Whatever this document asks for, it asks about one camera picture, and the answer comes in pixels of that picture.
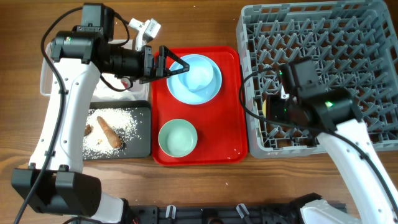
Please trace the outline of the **yellow plastic cup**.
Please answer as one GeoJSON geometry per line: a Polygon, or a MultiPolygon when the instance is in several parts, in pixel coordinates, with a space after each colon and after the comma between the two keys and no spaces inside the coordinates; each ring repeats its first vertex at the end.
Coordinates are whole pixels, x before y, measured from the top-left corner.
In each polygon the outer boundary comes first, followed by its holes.
{"type": "Polygon", "coordinates": [[[264,100],[263,103],[262,103],[262,112],[263,112],[263,115],[266,116],[266,113],[267,113],[267,100],[264,100]]]}

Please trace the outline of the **white rice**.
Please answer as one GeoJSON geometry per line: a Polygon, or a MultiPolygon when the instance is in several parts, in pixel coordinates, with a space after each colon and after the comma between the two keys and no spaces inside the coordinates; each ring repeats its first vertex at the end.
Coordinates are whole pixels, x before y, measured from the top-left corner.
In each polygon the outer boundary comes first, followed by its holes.
{"type": "Polygon", "coordinates": [[[127,154],[127,142],[135,138],[140,139],[137,134],[138,122],[133,118],[129,109],[90,109],[86,119],[86,125],[92,127],[92,132],[83,137],[83,158],[89,159],[112,159],[125,156],[127,154]],[[112,148],[97,122],[97,117],[101,116],[110,128],[118,134],[122,140],[122,147],[112,148]]]}

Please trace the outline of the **green bowl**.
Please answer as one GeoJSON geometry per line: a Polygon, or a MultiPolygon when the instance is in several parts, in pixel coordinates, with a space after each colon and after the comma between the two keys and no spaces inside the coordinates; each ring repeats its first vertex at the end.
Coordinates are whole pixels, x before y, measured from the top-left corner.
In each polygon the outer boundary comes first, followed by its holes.
{"type": "Polygon", "coordinates": [[[158,143],[166,155],[185,157],[196,148],[198,134],[192,123],[184,119],[172,119],[160,129],[158,143]]]}

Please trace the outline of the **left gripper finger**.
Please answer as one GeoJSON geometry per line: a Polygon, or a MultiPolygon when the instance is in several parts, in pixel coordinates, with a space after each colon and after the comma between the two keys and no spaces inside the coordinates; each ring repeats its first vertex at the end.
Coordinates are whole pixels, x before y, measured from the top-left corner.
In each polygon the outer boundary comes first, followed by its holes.
{"type": "Polygon", "coordinates": [[[177,62],[182,66],[182,70],[189,70],[189,64],[173,53],[169,48],[164,45],[159,47],[159,57],[158,57],[158,67],[161,69],[166,68],[167,59],[171,58],[173,61],[177,62]]]}
{"type": "Polygon", "coordinates": [[[179,68],[179,69],[176,69],[176,70],[170,70],[169,68],[164,68],[163,72],[162,72],[162,77],[163,78],[168,78],[168,77],[171,77],[173,75],[179,75],[181,73],[185,73],[185,72],[188,72],[188,71],[189,71],[188,67],[183,67],[183,68],[179,68]]]}

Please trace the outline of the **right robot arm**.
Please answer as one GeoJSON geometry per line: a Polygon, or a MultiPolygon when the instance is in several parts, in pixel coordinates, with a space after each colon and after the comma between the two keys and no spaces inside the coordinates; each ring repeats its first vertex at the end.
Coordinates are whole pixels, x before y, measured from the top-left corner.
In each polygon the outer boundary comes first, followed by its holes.
{"type": "Polygon", "coordinates": [[[363,223],[397,223],[397,189],[351,93],[344,88],[327,90],[309,57],[280,65],[277,76],[287,99],[267,117],[316,136],[337,166],[363,223]]]}

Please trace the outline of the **red candy wrapper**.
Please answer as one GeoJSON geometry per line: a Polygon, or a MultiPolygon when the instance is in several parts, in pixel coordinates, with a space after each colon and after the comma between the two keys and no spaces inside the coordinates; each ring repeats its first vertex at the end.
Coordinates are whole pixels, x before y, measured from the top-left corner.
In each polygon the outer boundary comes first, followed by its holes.
{"type": "Polygon", "coordinates": [[[123,84],[126,90],[130,90],[133,87],[133,81],[128,77],[123,77],[121,79],[121,83],[123,84]]]}

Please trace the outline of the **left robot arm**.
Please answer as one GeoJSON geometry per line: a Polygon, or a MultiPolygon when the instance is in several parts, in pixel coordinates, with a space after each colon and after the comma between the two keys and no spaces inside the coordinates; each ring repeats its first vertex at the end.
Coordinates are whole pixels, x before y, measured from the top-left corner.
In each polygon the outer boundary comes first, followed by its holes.
{"type": "Polygon", "coordinates": [[[150,83],[171,77],[168,58],[178,57],[161,46],[152,54],[149,42],[160,24],[124,21],[137,31],[135,46],[113,43],[114,22],[119,14],[100,3],[80,7],[81,23],[60,31],[51,42],[44,60],[53,72],[44,126],[29,165],[15,169],[11,184],[23,198],[23,207],[37,213],[68,215],[71,220],[96,223],[137,223],[127,200],[102,191],[98,178],[83,173],[83,133],[91,99],[104,74],[150,83]]]}

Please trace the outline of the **white napkin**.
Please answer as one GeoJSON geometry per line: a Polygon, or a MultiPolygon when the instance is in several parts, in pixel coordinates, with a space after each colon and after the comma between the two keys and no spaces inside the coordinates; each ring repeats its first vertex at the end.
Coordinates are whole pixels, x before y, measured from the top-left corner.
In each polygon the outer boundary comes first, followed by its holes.
{"type": "Polygon", "coordinates": [[[125,100],[136,100],[136,97],[130,91],[117,92],[107,87],[102,81],[99,81],[91,101],[125,101],[125,100]]]}

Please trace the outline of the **brown sweet potato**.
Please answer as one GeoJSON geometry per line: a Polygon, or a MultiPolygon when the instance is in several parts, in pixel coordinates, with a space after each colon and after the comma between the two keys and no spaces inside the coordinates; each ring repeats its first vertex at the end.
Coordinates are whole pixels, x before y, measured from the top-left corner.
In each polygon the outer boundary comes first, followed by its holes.
{"type": "Polygon", "coordinates": [[[101,126],[101,129],[103,130],[103,132],[109,142],[109,145],[115,149],[121,148],[122,144],[123,144],[122,140],[119,138],[118,134],[116,134],[110,128],[110,126],[107,124],[107,122],[101,116],[97,117],[97,122],[101,126]]]}

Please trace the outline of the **brown food chunk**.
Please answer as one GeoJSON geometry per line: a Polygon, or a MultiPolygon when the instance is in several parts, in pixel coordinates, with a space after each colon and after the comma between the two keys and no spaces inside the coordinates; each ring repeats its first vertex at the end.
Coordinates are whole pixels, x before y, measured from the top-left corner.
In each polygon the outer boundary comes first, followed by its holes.
{"type": "Polygon", "coordinates": [[[92,132],[92,127],[91,127],[91,125],[87,124],[85,126],[84,136],[89,135],[91,132],[92,132]]]}

